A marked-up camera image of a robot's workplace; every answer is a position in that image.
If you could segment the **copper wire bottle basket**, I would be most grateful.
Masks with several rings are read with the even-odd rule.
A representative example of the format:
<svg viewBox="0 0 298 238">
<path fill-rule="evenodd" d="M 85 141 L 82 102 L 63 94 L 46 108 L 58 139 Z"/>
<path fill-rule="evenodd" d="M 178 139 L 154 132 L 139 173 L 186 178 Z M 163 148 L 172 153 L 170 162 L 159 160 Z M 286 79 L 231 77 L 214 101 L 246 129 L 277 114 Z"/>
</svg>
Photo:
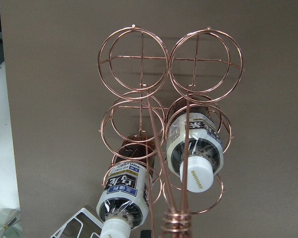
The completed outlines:
<svg viewBox="0 0 298 238">
<path fill-rule="evenodd" d="M 224 157 L 233 134 L 219 101 L 241 80 L 240 46 L 229 34 L 208 27 L 184 35 L 169 51 L 158 35 L 133 25 L 105 39 L 98 53 L 97 67 L 102 83 L 116 97 L 99 130 L 112 153 L 103 188 L 124 140 L 130 135 L 145 135 L 145 142 L 153 141 L 155 150 L 152 152 L 154 166 L 146 166 L 147 171 L 152 172 L 152 180 L 148 182 L 149 213 L 144 221 L 150 222 L 150 229 L 142 231 L 141 236 L 153 238 L 159 231 L 162 238 L 192 237 L 193 215 L 207 213 L 210 209 L 197 202 L 207 190 L 194 193 L 187 189 L 190 108 L 208 108 Z M 183 98 L 187 106 L 184 178 L 181 180 L 169 169 L 166 141 L 170 120 L 175 117 L 171 109 Z M 213 184 L 220 186 L 216 204 L 224 194 L 219 171 L 213 180 Z"/>
</svg>

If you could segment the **tea bottle back middle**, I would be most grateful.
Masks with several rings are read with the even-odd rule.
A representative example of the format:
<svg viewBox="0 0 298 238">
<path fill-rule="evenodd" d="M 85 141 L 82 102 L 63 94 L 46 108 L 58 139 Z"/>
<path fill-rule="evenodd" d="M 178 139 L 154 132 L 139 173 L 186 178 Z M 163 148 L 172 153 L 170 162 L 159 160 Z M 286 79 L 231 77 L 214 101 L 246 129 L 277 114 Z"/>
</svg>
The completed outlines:
<svg viewBox="0 0 298 238">
<path fill-rule="evenodd" d="M 166 141 L 169 169 L 181 180 L 184 178 L 186 106 L 187 100 L 183 98 L 171 109 L 175 117 L 170 120 Z M 190 108 L 188 139 L 187 189 L 204 192 L 212 186 L 214 175 L 224 163 L 222 142 L 207 107 Z"/>
</svg>

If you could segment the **tea bottle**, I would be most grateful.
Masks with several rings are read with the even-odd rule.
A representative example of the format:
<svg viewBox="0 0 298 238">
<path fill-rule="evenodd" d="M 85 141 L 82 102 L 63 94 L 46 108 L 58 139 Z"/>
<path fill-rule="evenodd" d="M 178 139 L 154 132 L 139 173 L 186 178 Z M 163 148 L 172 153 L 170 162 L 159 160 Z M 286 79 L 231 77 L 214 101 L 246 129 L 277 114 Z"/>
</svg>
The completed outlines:
<svg viewBox="0 0 298 238">
<path fill-rule="evenodd" d="M 169 169 L 181 180 L 184 178 L 186 106 L 187 100 L 183 98 L 171 109 L 175 117 L 170 120 L 166 141 Z M 212 186 L 214 175 L 224 163 L 222 142 L 207 107 L 190 108 L 188 139 L 187 189 L 204 192 Z"/>
<path fill-rule="evenodd" d="M 131 230 L 141 226 L 149 213 L 149 185 L 154 166 L 153 141 L 145 135 L 130 135 L 114 158 L 104 191 L 96 206 L 103 221 L 100 237 L 128 238 Z"/>
</svg>

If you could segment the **tea bottle front right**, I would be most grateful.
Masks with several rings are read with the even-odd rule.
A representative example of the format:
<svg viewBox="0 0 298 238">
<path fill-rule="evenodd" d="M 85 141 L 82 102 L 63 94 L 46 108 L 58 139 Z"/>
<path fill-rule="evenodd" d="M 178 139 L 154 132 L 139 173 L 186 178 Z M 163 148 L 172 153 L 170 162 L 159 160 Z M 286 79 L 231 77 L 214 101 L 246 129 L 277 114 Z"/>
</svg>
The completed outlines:
<svg viewBox="0 0 298 238">
<path fill-rule="evenodd" d="M 104 191 L 96 206 L 103 221 L 100 237 L 128 238 L 131 230 L 141 226 L 149 213 L 149 185 L 154 166 L 153 141 L 145 135 L 130 135 L 114 158 Z"/>
</svg>

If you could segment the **white rack of cups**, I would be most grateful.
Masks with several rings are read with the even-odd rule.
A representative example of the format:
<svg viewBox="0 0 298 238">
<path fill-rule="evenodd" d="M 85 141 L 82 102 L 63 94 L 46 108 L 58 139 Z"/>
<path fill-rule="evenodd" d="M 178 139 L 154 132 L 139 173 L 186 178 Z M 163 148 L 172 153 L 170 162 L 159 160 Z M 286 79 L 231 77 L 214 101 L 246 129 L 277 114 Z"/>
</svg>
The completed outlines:
<svg viewBox="0 0 298 238">
<path fill-rule="evenodd" d="M 86 208 L 81 208 L 70 217 L 52 238 L 99 238 L 103 223 Z"/>
</svg>

